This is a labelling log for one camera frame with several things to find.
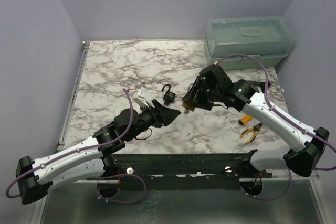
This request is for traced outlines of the black padlock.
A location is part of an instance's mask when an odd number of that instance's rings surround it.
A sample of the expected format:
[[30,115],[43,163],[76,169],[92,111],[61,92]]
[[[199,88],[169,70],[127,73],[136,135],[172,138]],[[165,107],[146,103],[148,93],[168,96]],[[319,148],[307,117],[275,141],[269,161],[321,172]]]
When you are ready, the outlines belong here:
[[166,90],[166,92],[165,92],[165,94],[164,94],[164,96],[163,96],[163,101],[164,101],[164,102],[165,102],[165,101],[170,101],[170,104],[171,104],[171,103],[174,102],[176,94],[170,91],[170,89],[171,89],[171,85],[170,85],[170,84],[165,84],[165,85],[162,87],[161,91],[163,92],[163,91],[165,90],[166,87],[168,87],[168,89]]

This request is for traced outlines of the brass padlock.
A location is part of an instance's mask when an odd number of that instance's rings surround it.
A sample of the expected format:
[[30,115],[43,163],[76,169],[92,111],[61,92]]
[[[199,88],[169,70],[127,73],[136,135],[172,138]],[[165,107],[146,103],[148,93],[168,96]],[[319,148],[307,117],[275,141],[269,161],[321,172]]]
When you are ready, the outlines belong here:
[[192,112],[194,112],[195,110],[195,102],[192,96],[193,90],[194,90],[194,84],[190,83],[187,88],[187,93],[182,97],[182,107]]

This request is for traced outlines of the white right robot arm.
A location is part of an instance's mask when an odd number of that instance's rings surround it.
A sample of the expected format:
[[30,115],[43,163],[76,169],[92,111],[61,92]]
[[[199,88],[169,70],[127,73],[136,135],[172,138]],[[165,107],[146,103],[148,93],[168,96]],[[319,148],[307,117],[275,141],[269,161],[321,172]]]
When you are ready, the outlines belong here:
[[241,165],[242,173],[255,177],[266,169],[289,169],[302,177],[309,177],[321,158],[329,132],[314,129],[267,102],[266,93],[246,80],[232,82],[219,65],[209,65],[196,77],[192,87],[182,98],[186,111],[196,108],[210,111],[217,103],[234,108],[258,120],[287,143],[274,150],[252,150]]

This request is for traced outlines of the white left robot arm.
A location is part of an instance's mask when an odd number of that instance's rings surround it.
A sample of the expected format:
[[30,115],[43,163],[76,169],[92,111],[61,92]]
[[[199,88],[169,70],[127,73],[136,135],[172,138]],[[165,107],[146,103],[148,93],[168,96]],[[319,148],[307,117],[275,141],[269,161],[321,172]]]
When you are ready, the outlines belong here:
[[33,159],[22,157],[17,164],[19,196],[27,205],[44,198],[49,190],[61,184],[102,176],[112,179],[118,169],[112,154],[125,148],[126,142],[151,127],[169,126],[181,113],[166,108],[157,100],[138,113],[124,109],[114,120],[93,136],[61,152]]

